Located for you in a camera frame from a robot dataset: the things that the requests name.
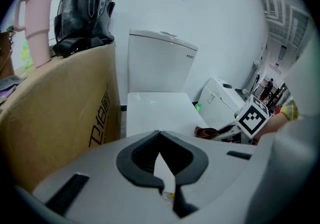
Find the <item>bag handle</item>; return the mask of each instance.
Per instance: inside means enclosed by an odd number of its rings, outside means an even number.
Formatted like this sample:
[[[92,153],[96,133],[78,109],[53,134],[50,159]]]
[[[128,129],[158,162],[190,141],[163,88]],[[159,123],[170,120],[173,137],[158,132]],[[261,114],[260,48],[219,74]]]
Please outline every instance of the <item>bag handle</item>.
[[[15,6],[15,11],[14,11],[14,30],[15,31],[23,31],[26,29],[26,27],[24,25],[19,25],[19,14],[20,14],[20,6],[21,6],[21,2],[23,1],[27,1],[27,0],[18,0],[16,6]]]

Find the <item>toilet lid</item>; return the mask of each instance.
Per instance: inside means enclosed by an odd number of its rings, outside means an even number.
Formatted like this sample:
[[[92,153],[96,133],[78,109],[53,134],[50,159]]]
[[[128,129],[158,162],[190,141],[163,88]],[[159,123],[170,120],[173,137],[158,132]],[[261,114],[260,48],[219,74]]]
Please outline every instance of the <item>toilet lid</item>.
[[[126,136],[154,130],[194,136],[195,127],[208,127],[185,93],[129,93]]]

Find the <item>white appliance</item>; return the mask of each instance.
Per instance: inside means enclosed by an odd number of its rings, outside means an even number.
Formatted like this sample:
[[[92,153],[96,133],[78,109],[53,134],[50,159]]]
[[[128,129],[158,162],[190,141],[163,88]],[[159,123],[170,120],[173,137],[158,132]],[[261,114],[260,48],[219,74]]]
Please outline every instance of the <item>white appliance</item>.
[[[130,30],[128,92],[181,92],[197,50],[167,32]]]
[[[235,120],[245,104],[235,89],[219,78],[211,78],[201,92],[199,114],[209,127],[219,130]]]
[[[127,136],[154,130],[194,136],[196,126],[207,127],[181,93],[197,50],[169,33],[129,31]],[[161,155],[154,175],[164,181],[164,191],[175,191],[175,178]]]

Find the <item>white device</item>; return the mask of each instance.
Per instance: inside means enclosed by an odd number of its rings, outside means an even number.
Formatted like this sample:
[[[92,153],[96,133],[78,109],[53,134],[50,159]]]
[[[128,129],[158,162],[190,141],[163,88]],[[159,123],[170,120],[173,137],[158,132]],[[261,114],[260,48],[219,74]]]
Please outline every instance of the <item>white device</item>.
[[[201,92],[199,114],[209,127],[219,130],[233,122],[245,104],[235,89],[219,78],[211,78]]]

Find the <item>toilet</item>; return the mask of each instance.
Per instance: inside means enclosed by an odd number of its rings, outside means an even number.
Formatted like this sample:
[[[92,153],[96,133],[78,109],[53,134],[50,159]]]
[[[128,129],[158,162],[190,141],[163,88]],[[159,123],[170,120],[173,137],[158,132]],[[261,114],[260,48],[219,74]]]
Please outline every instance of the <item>toilet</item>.
[[[194,136],[196,126],[208,127],[182,93],[197,51],[167,32],[129,31],[127,137],[154,130]],[[160,154],[154,175],[164,181],[164,191],[175,192],[175,178]]]

